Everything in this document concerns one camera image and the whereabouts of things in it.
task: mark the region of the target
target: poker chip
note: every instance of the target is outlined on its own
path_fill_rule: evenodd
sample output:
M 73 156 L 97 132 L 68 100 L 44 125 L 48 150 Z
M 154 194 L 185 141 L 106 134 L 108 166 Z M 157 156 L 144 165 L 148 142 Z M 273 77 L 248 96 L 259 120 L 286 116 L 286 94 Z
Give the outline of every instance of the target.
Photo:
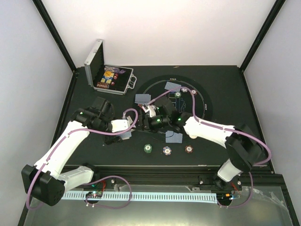
M 180 93 L 180 92 L 176 92 L 176 93 L 174 94 L 174 96 L 175 96 L 176 98 L 179 98 L 179 97 L 181 97 L 181 93 Z
M 150 145 L 150 144 L 144 145 L 144 151 L 145 151 L 146 153 L 151 153 L 151 151 L 152 151 L 151 145 Z
M 163 153 L 165 154 L 165 155 L 170 155 L 171 154 L 171 149 L 170 149 L 170 147 L 163 147 Z
M 185 151 L 186 151 L 187 153 L 192 153 L 193 148 L 192 148 L 190 145 L 188 145 L 188 146 L 185 147 Z

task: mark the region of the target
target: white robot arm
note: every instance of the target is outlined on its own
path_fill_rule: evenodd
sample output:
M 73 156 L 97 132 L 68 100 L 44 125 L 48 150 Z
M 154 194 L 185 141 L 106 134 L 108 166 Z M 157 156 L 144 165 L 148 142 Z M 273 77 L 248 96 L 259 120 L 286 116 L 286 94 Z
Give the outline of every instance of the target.
M 25 191 L 28 192 L 33 176 L 42 168 L 35 182 L 31 195 L 44 203 L 53 206 L 58 203 L 63 194 L 79 185 L 89 183 L 94 171 L 88 166 L 80 166 L 77 169 L 63 173 L 62 169 L 78 145 L 89 135 L 84 129 L 96 129 L 106 132 L 118 132 L 129 128 L 129 122 L 125 120 L 111 120 L 107 117 L 111 104 L 102 98 L 98 98 L 89 109 L 79 109 L 68 123 L 65 131 L 54 143 L 50 150 L 38 160 L 34 166 L 26 165 L 22 169 L 22 178 Z
M 254 136 L 246 125 L 221 125 L 200 118 L 196 120 L 191 113 L 178 112 L 167 97 L 161 97 L 153 104 L 152 108 L 142 107 L 147 114 L 138 118 L 138 129 L 156 132 L 162 127 L 171 126 L 192 139 L 201 137 L 226 148 L 229 159 L 217 172 L 218 179 L 222 180 L 218 182 L 219 185 L 231 181 L 241 172 L 249 172 L 262 153 L 263 148 L 252 139 L 226 130 L 236 129 Z M 156 112 L 151 114 L 151 109 L 156 109 Z

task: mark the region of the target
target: black table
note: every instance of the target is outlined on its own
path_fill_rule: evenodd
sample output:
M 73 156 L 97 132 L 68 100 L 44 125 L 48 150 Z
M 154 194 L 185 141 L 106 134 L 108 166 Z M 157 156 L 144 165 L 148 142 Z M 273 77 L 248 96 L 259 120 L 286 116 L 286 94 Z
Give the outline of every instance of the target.
M 103 97 L 114 104 L 117 117 L 124 110 L 133 107 L 136 91 L 147 81 L 162 75 L 180 75 L 200 84 L 212 102 L 211 121 L 221 124 L 247 124 L 254 134 L 262 139 L 260 126 L 249 96 L 244 75 L 236 66 L 128 66 L 134 69 L 138 78 L 134 90 L 125 96 L 95 91 L 87 83 L 85 69 L 79 68 L 78 78 L 68 107 L 64 128 L 71 115 L 78 108 L 91 106 L 96 97 Z M 145 144 L 151 144 L 151 154 L 143 151 Z M 192 145 L 193 153 L 184 152 L 186 145 Z M 172 149 L 165 156 L 164 146 Z M 227 160 L 226 150 L 210 141 L 197 138 L 183 144 L 166 144 L 164 137 L 156 139 L 153 135 L 135 131 L 129 140 L 112 145 L 104 145 L 98 134 L 90 134 L 75 150 L 67 165 L 77 166 L 85 162 L 96 166 L 220 166 Z M 260 160 L 266 158 L 262 153 Z

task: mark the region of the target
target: purple cable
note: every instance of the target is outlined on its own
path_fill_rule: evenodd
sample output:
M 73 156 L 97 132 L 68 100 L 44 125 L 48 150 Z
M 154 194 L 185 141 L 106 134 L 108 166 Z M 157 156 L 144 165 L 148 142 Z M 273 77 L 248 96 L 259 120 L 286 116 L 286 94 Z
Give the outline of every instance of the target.
M 120 176 L 107 176 L 107 177 L 101 178 L 101 179 L 99 179 L 97 181 L 94 181 L 94 182 L 91 182 L 91 183 L 87 183 L 87 184 L 83 184 L 83 185 L 93 185 L 93 184 L 96 184 L 96 183 L 98 183 L 98 182 L 100 182 L 102 180 L 106 180 L 106 179 L 109 179 L 109 178 L 119 178 L 119 179 L 123 180 L 128 185 L 128 187 L 130 189 L 130 196 L 128 198 L 128 201 L 125 204 L 123 204 L 121 206 L 117 206 L 117 207 L 104 206 L 104 205 L 98 205 L 98 204 L 90 204 L 90 203 L 88 203 L 88 198 L 93 197 L 93 196 L 88 196 L 86 198 L 86 204 L 87 205 L 94 205 L 94 206 L 97 206 L 97 207 L 103 207 L 103 208 L 107 208 L 107 209 L 117 210 L 117 209 L 121 209 L 123 207 L 126 207 L 130 203 L 131 198 L 132 198 L 132 188 L 131 188 L 129 182 L 127 180 L 125 180 L 124 178 L 120 177 Z
M 268 152 L 268 157 L 263 160 L 263 161 L 259 161 L 257 163 L 255 163 L 254 165 L 255 166 L 259 166 L 261 164 L 264 164 L 268 161 L 270 161 L 271 157 L 272 157 L 272 152 L 271 150 L 269 149 L 269 147 L 264 143 L 262 142 L 260 139 L 256 138 L 256 137 L 253 137 L 252 135 L 250 134 L 247 134 L 247 133 L 244 133 L 244 132 L 241 132 L 241 131 L 238 131 L 238 130 L 235 130 L 235 129 L 225 129 L 225 131 L 229 131 L 229 132 L 233 132 L 233 133 L 237 133 L 237 134 L 240 134 L 240 135 L 243 135 L 245 137 L 248 137 L 248 138 L 251 138 L 252 140 L 256 141 L 257 143 L 261 144 Z
M 136 124 L 137 120 L 138 120 L 138 112 L 134 109 L 134 108 L 129 108 L 127 110 L 124 111 L 123 115 L 125 115 L 127 112 L 129 111 L 133 111 L 135 112 L 135 120 L 134 122 L 132 123 L 132 125 L 126 129 L 126 130 L 123 130 L 123 131 L 120 131 L 120 132 L 117 132 L 117 133 L 107 133 L 107 132 L 101 132 L 101 131 L 97 131 L 97 130 L 94 130 L 94 129 L 75 129 L 75 130 L 72 130 L 68 133 L 68 135 L 71 135 L 72 133 L 74 132 L 77 132 L 77 131 L 89 131 L 89 132 L 92 132 L 92 133 L 98 133 L 98 134 L 102 134 L 102 135 L 108 135 L 108 136 L 115 136 L 115 135 L 120 135 L 120 134 L 123 134 L 129 130 L 132 129 L 132 127 L 134 127 L 134 125 Z M 58 148 L 58 146 L 66 139 L 67 137 L 63 137 L 56 145 L 55 147 L 53 148 L 53 150 L 50 152 L 49 156 L 46 158 L 46 161 L 49 161 L 51 156 L 53 155 L 53 153 L 56 151 L 56 149 Z M 37 210 L 39 209 L 43 203 L 41 202 L 37 207 L 34 207 L 32 208 L 30 206 L 30 196 L 31 196 L 31 193 L 32 193 L 32 189 L 33 189 L 33 186 L 38 178 L 38 176 L 40 175 L 40 173 L 42 172 L 43 168 L 45 167 L 46 163 L 44 163 L 41 168 L 38 170 L 38 172 L 36 173 L 36 175 L 34 176 L 30 186 L 29 186 L 29 189 L 28 189 L 28 192 L 27 192 L 27 197 L 26 197 L 26 207 L 27 209 L 29 210 Z
M 251 179 L 251 191 L 250 191 L 249 197 L 247 198 L 246 201 L 244 201 L 242 204 L 237 205 L 237 206 L 224 206 L 224 205 L 221 205 L 219 201 L 217 201 L 217 204 L 221 207 L 226 207 L 226 208 L 239 208 L 239 207 L 246 205 L 251 200 L 252 195 L 253 195 L 253 177 L 252 177 L 251 172 L 249 172 L 249 175 L 250 175 L 250 179 Z

